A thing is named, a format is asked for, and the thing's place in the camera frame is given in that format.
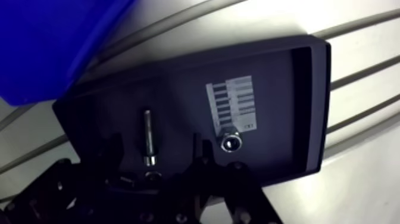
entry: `horizontal groove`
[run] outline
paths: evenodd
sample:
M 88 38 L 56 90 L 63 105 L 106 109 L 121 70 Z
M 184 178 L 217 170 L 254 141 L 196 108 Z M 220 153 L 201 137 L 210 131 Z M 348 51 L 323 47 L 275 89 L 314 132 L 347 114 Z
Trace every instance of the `horizontal groove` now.
M 374 107 L 371 107 L 368 110 L 365 110 L 365 111 L 363 111 L 363 112 L 361 112 L 361 113 L 359 113 L 359 114 L 357 114 L 355 116 L 352 116 L 352 117 L 350 117 L 350 118 L 348 118 L 348 119 L 346 119 L 346 120 L 344 120 L 342 122 L 339 122 L 339 123 L 337 123 L 337 124 L 335 124 L 335 125 L 333 125 L 331 127 L 328 127 L 327 128 L 327 134 L 330 134 L 330 133 L 332 133 L 332 132 L 334 132 L 336 130 L 339 130 L 339 129 L 343 128 L 343 127 L 346 127 L 347 125 L 350 125 L 350 124 L 352 124 L 354 122 L 357 122 L 358 120 L 361 120 L 361 119 L 363 119 L 363 118 L 365 118 L 365 117 L 367 117 L 367 116 L 369 116 L 369 115 L 371 115 L 371 114 L 373 114 L 373 113 L 375 113 L 375 112 L 377 112 L 377 111 L 379 111 L 379 110 L 381 110 L 381 109 L 383 109 L 383 108 L 385 108 L 385 107 L 387 107 L 387 106 L 389 106 L 389 105 L 391 105 L 391 104 L 393 104 L 393 103 L 395 103 L 395 102 L 397 102 L 399 100 L 400 100 L 400 94 L 397 94 L 396 96 L 394 96 L 394 97 L 392 97 L 392 98 L 390 98 L 390 99 L 388 99 L 388 100 L 386 100 L 384 102 L 381 102 L 380 104 L 378 104 L 378 105 L 376 105 Z
M 383 23 L 389 20 L 393 20 L 400 17 L 400 9 L 388 11 L 385 13 L 380 13 L 376 15 L 371 15 L 369 17 L 364 17 L 358 20 L 350 21 L 348 23 L 340 24 L 328 29 L 317 31 L 312 35 L 321 39 L 331 39 L 346 33 L 354 32 L 372 26 L 375 24 Z
M 12 196 L 8 196 L 8 197 L 5 197 L 5 198 L 1 198 L 1 199 L 0 199 L 0 204 L 6 203 L 6 202 L 8 202 L 8 201 L 11 201 L 11 200 L 13 200 L 16 196 L 17 196 L 17 194 L 12 195 Z
M 25 112 L 30 110 L 34 105 L 35 104 L 18 107 L 9 115 L 7 115 L 3 120 L 0 121 L 0 132 L 4 130 L 8 125 L 10 125 L 12 122 L 21 117 Z
M 120 55 L 123 52 L 135 46 L 138 46 L 139 44 L 151 38 L 163 34 L 175 27 L 243 1 L 247 0 L 208 0 L 205 2 L 201 2 L 185 10 L 172 14 L 164 19 L 161 19 L 155 23 L 152 23 L 149 26 L 126 36 L 125 38 L 117 41 L 116 43 L 107 47 L 105 50 L 101 51 L 98 54 L 97 59 L 99 63 L 104 63 L 109 59 Z
M 55 148 L 59 145 L 66 143 L 66 142 L 68 142 L 67 135 L 61 135 L 61 136 L 45 143 L 44 145 L 37 147 L 36 149 L 32 150 L 31 152 L 0 167 L 0 175 L 11 170 L 12 168 L 15 168 L 16 166 L 21 165 L 22 163 L 25 163 L 37 156 L 49 151 L 49 150 L 52 150 L 53 148 Z
M 327 159 L 333 155 L 341 153 L 353 146 L 359 144 L 360 142 L 365 141 L 368 138 L 377 136 L 379 133 L 382 133 L 384 130 L 391 130 L 400 122 L 400 113 L 392 115 L 378 124 L 361 131 L 355 135 L 346 138 L 343 141 L 338 142 L 330 147 L 327 147 L 324 152 L 324 159 Z
M 330 90 L 334 91 L 336 89 L 339 89 L 343 86 L 346 86 L 350 83 L 356 82 L 360 79 L 363 79 L 365 77 L 368 77 L 372 74 L 375 74 L 379 71 L 382 71 L 384 69 L 387 69 L 388 67 L 394 66 L 395 64 L 400 63 L 400 55 L 395 56 L 391 59 L 388 59 L 384 62 L 378 63 L 374 66 L 368 67 L 364 70 L 358 71 L 354 74 L 350 74 L 349 76 L 346 76 L 344 78 L 341 78 L 337 81 L 334 81 L 330 84 Z

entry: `barcode label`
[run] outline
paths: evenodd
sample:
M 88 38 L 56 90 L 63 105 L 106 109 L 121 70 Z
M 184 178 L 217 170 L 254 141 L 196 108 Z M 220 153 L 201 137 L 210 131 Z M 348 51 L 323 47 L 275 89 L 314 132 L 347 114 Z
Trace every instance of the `barcode label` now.
M 205 87 L 216 135 L 230 126 L 239 132 L 257 129 L 251 76 L 209 83 Z

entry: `slatwall panel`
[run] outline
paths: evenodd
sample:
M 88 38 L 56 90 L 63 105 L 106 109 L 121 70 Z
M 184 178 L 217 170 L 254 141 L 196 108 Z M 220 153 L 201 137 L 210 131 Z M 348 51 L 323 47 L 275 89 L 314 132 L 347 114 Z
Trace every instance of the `slatwall panel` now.
M 400 55 L 400 18 L 330 39 L 332 81 Z
M 101 66 L 92 76 L 219 46 L 314 33 L 396 8 L 400 8 L 400 2 L 391 0 L 248 0 L 142 43 Z
M 3 120 L 7 115 L 15 110 L 14 107 L 10 107 L 1 97 L 0 97 L 0 120 Z
M 137 14 L 132 14 L 128 18 L 113 41 L 126 36 L 132 30 L 145 27 L 201 0 L 166 2 L 161 0 L 139 2 L 136 8 Z M 110 61 L 92 75 L 99 77 L 145 61 L 169 58 L 223 45 L 313 33 L 395 8 L 400 8 L 400 2 L 284 0 L 274 1 L 271 4 L 270 1 L 265 0 L 248 0 L 157 36 Z M 396 43 L 400 35 L 400 32 L 396 31 L 398 25 L 399 20 L 388 21 L 329 40 L 334 49 L 333 80 L 400 54 L 400 49 L 398 49 L 400 45 Z M 400 69 L 399 66 L 393 66 L 335 90 L 332 93 L 329 124 L 333 125 L 347 119 L 397 94 L 395 86 L 398 83 L 396 78 L 398 69 Z M 13 108 L 0 101 L 0 119 L 12 110 Z M 327 145 L 333 145 L 348 138 L 398 113 L 399 110 L 400 103 L 395 103 L 344 129 L 339 129 L 327 136 Z M 0 132 L 0 166 L 62 134 L 63 131 L 51 110 L 51 102 L 38 104 Z M 64 144 L 0 175 L 0 179 L 4 180 L 0 180 L 0 197 L 18 193 L 57 158 L 62 157 L 72 158 L 73 161 L 78 160 L 71 145 Z
M 399 74 L 400 64 L 397 64 L 331 91 L 328 126 L 335 125 L 400 94 Z
M 0 132 L 0 166 L 64 133 L 51 110 L 52 103 L 36 105 Z

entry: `metal screw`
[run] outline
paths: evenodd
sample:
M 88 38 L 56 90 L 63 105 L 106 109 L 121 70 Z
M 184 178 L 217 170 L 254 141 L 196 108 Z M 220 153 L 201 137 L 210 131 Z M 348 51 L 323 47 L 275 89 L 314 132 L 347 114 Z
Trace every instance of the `metal screw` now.
M 59 191 L 63 190 L 63 185 L 61 184 L 61 182 L 57 183 L 57 188 Z
M 179 213 L 176 215 L 176 221 L 180 224 L 183 224 L 188 221 L 188 217 L 185 216 L 184 214 Z
M 153 222 L 154 215 L 153 213 L 143 212 L 140 214 L 139 218 L 142 222 Z
M 240 162 L 235 162 L 234 167 L 235 167 L 235 169 L 240 170 L 241 168 L 243 168 L 243 165 Z
M 244 224 L 249 224 L 250 223 L 250 221 L 251 221 L 251 216 L 250 216 L 250 214 L 248 213 L 248 212 L 242 212 L 241 214 L 240 214 L 240 221 L 242 221 L 242 223 L 244 223 Z

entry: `blue object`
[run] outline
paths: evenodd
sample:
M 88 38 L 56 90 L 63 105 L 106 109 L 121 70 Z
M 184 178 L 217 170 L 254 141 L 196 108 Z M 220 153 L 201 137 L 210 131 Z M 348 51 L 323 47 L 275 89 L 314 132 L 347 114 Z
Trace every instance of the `blue object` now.
M 23 105 L 62 96 L 134 0 L 2 0 L 0 96 Z

